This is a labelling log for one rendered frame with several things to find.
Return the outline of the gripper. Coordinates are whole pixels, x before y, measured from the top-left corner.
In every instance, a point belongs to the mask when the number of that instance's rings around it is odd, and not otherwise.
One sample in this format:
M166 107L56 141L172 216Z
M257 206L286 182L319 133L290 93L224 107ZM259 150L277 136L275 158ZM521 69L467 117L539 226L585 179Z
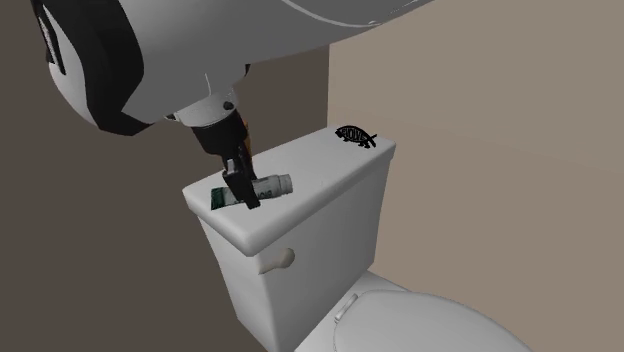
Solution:
M203 150L222 159L222 177L235 198L248 209L260 206L253 181L257 179L246 140L248 129L237 109L209 126L192 127Z

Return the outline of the white and green tube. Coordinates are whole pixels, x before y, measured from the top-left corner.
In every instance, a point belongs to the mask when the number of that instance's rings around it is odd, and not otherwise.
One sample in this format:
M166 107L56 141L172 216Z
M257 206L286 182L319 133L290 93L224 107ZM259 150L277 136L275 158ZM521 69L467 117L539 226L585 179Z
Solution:
M249 209L259 206L261 200L278 198L293 192L293 183L289 174L270 175L253 180L252 197L237 198L229 187L217 187L211 190L211 209L216 210L227 206L244 203Z

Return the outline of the white toilet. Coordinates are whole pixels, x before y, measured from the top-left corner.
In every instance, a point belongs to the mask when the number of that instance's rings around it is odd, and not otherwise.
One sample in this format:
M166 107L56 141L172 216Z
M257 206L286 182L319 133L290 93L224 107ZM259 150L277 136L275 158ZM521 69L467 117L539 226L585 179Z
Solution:
M265 352L532 352L486 315L371 271L394 152L327 127L254 157L267 183L290 177L258 208L214 208L216 174L184 189L239 322Z

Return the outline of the black fish-shaped emblem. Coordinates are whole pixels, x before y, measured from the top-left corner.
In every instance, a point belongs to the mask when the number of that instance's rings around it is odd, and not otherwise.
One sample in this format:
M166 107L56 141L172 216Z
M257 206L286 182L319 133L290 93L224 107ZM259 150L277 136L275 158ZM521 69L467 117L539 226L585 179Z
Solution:
M343 142L356 143L359 147L370 149L376 147L376 134L369 134L360 127L354 125L344 125L335 130L335 135Z

